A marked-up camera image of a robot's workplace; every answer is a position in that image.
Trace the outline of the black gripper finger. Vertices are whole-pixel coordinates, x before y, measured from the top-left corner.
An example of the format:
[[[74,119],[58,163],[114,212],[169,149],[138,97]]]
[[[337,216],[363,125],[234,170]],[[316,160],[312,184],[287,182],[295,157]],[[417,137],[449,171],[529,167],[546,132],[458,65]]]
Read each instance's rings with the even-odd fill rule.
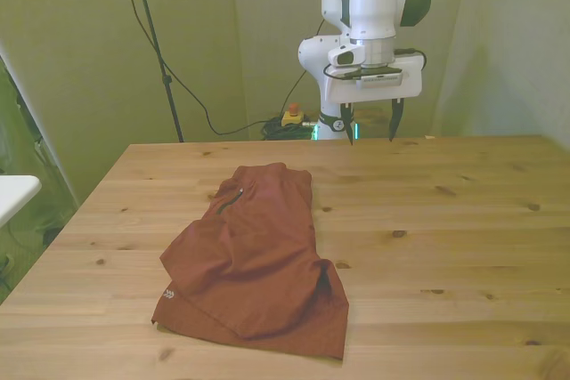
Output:
[[[346,135],[350,144],[354,144],[354,129],[353,129],[353,122],[354,122],[354,110],[352,103],[344,103],[340,105],[340,114],[341,119],[344,124],[344,128],[346,131]]]
[[[397,134],[399,125],[401,123],[404,111],[404,99],[392,100],[392,116],[388,127],[388,138],[392,141]]]

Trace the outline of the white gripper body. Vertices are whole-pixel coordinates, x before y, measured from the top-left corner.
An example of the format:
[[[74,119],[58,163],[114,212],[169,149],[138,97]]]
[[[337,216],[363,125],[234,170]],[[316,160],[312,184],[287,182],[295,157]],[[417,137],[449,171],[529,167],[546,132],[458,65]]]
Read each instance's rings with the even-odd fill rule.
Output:
[[[422,54],[396,56],[394,63],[380,69],[327,66],[324,97],[337,104],[417,97],[422,92],[422,70]]]

